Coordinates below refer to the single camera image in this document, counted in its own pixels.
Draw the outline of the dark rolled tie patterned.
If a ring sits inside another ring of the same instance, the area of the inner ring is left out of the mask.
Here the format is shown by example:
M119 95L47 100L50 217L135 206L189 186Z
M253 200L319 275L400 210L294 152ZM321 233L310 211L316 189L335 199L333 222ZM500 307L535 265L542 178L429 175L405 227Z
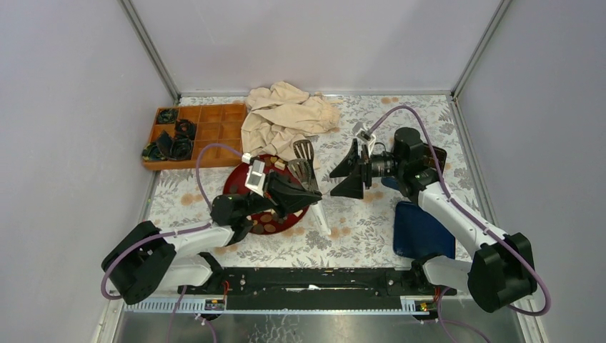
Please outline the dark rolled tie patterned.
M168 160L186 161L192 157L194 142L186 137L175 138L169 149Z

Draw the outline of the navy box lid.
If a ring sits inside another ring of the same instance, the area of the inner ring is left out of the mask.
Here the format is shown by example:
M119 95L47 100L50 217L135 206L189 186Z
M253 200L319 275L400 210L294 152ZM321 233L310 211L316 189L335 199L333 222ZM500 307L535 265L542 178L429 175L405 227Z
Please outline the navy box lid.
M393 252L421 259L430 254L455 258L454 236L431 214L412 202L398 202L394 214Z

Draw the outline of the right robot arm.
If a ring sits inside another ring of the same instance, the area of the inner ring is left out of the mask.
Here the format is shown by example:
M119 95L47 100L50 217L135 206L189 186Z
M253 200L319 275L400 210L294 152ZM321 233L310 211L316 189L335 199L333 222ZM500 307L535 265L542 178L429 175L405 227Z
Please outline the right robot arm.
M436 286L469 293L492 313L537 291L532 245L521 233L507 234L476 217L444 183L440 171L426 165L433 147L413 128L394 133L391 151L371 154L367 144L353 140L343 160L329 173L340 178L333 197L363 199L375 178L396 181L400 192L436 219L472 255L471 262L431 253L412 263L411 288L428 294Z

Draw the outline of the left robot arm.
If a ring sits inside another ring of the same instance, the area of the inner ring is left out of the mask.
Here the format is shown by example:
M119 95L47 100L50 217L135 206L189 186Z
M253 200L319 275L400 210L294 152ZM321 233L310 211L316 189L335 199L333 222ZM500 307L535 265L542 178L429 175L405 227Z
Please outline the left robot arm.
M275 171L252 172L245 186L243 194L215 197L206 224L168 231L151 221L136 225L101 263L102 295L137 304L157 290L178 286L197 286L203 293L214 293L222 276L201 257L202 252L243 240L254 226L255 214L274 212L286 217L322 199L314 187Z

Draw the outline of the navy chocolate box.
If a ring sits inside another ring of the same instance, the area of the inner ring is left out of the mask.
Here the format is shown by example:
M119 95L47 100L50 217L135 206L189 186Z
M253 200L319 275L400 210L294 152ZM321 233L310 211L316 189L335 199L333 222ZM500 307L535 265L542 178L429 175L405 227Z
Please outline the navy chocolate box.
M432 168L432 169L436 170L435 161L437 161L437 163L440 167L440 170L443 172L445 170L447 152L442 148L439 148L437 146L432 146L432 148L434 149L434 152L436 154L436 159L435 159L431 153L430 145L427 143L424 143L423 146L424 146L424 157L423 157L424 166L426 168ZM397 190L397 191L399 190L399 185L397 183L397 180L394 177L383 177L381 179L381 184L389 189L393 189L393 190Z

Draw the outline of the beige crumpled cloth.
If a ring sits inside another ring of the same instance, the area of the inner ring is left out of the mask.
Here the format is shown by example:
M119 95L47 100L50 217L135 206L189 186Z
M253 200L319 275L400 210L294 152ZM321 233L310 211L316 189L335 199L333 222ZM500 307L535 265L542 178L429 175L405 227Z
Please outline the beige crumpled cloth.
M293 143L339 126L341 111L324 95L285 82L258 87L244 100L248 114L241 126L242 151L295 159Z

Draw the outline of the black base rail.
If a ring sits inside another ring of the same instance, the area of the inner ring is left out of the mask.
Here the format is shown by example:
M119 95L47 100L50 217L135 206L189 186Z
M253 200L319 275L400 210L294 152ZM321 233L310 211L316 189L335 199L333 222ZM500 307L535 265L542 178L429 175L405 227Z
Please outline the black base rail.
M218 297L229 311L425 313L446 288L411 269L225 267L178 289Z

